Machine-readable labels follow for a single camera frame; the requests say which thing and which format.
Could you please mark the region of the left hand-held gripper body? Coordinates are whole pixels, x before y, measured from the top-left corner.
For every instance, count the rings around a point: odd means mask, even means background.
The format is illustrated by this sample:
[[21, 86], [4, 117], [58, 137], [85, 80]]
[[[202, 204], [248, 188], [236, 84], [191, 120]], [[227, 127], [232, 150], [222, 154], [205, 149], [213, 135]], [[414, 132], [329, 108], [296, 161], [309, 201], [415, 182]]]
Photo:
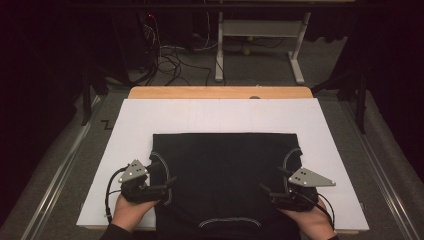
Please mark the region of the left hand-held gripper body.
[[131, 203], [140, 204], [161, 200], [167, 193], [165, 185], [149, 186], [146, 181], [148, 175], [159, 167], [146, 169], [139, 160], [133, 160], [118, 182], [121, 184], [122, 196]]

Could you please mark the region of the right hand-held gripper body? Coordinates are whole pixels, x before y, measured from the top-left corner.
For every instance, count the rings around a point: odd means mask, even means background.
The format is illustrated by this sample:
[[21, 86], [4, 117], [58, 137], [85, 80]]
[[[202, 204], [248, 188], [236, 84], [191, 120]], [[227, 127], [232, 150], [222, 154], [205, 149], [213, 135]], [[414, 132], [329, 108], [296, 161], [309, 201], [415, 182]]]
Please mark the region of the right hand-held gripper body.
[[318, 204], [318, 187], [334, 187], [336, 182], [310, 169], [300, 167], [291, 177], [283, 175], [283, 190], [270, 193], [278, 209], [308, 212]]

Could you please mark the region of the black knit vest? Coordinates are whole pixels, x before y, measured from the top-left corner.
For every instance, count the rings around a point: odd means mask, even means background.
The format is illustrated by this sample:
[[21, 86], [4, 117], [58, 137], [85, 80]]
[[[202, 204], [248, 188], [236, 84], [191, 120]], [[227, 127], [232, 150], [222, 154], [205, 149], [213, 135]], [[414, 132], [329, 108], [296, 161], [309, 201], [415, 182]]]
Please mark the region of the black knit vest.
[[155, 207], [159, 240], [300, 240], [297, 224], [261, 189], [283, 192], [301, 166], [295, 134], [155, 134], [150, 183], [174, 179]]

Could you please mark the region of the person's left hand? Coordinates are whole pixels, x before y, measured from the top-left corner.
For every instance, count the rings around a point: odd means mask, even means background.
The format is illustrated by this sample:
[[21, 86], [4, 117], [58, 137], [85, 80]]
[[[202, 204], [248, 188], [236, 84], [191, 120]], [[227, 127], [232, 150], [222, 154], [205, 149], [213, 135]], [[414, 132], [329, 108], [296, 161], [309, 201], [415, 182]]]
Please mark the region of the person's left hand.
[[135, 204], [128, 202], [122, 195], [119, 195], [111, 223], [128, 232], [132, 232], [146, 213], [157, 204], [158, 201]]

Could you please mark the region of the person's right hand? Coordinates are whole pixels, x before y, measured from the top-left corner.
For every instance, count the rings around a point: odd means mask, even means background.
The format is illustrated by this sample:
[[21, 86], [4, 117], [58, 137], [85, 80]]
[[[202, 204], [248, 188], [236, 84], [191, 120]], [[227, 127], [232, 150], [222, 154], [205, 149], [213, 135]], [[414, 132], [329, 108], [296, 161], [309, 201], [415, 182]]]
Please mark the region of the person's right hand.
[[280, 212], [294, 220], [310, 240], [330, 240], [336, 236], [327, 215], [318, 207], [309, 212], [280, 209]]

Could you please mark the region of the black metal stand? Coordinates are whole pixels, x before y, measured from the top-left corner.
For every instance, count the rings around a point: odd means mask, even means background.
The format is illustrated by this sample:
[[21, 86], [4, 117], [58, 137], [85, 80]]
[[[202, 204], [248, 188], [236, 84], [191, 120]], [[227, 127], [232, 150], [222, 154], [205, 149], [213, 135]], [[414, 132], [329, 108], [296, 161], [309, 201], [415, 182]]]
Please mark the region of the black metal stand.
[[106, 83], [106, 71], [97, 65], [86, 65], [82, 75], [82, 126], [87, 125], [92, 115], [91, 90], [94, 90], [100, 96], [106, 96], [109, 92]]
[[355, 123], [360, 132], [364, 134], [367, 90], [365, 70], [362, 67], [354, 67], [312, 87], [311, 91], [316, 94], [324, 89], [337, 89], [337, 99], [339, 101], [350, 101], [352, 98], [356, 100]]

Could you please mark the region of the metal floor rail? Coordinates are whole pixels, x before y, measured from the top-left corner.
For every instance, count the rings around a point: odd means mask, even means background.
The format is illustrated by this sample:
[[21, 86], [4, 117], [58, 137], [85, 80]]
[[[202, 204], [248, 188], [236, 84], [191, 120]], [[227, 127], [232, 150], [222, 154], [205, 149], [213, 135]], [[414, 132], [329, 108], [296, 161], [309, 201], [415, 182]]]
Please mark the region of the metal floor rail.
[[104, 98], [98, 95], [90, 98], [90, 113], [86, 117], [83, 98], [77, 99], [77, 114], [49, 147], [20, 197], [29, 220], [24, 224], [25, 230], [19, 240], [39, 238], [72, 171], [76, 155], [91, 127], [91, 118], [103, 101]]
[[372, 149], [366, 134], [359, 130], [350, 104], [348, 102], [341, 102], [340, 105], [359, 138], [362, 148], [366, 153], [366, 160], [371, 168], [372, 176], [375, 179], [384, 198], [385, 204], [389, 208], [392, 217], [403, 235], [403, 238], [405, 240], [424, 240], [424, 237], [419, 235], [418, 229], [414, 226], [411, 218], [409, 217], [405, 204], [402, 202], [400, 195], [396, 192], [394, 185], [384, 171], [383, 166], [380, 163], [380, 159]]

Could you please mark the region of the white metal desk frame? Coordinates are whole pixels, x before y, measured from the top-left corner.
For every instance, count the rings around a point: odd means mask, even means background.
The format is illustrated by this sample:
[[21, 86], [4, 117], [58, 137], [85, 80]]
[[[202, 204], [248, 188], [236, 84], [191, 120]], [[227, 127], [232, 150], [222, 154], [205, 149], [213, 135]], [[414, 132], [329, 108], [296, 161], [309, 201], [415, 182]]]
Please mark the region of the white metal desk frame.
[[298, 85], [305, 83], [298, 55], [309, 24], [311, 13], [304, 14], [302, 20], [297, 21], [271, 21], [271, 20], [229, 20], [225, 19], [222, 12], [218, 17], [218, 39], [215, 63], [215, 80], [224, 80], [224, 52], [223, 39], [225, 37], [279, 37], [295, 38], [296, 46], [287, 53], [291, 69]]

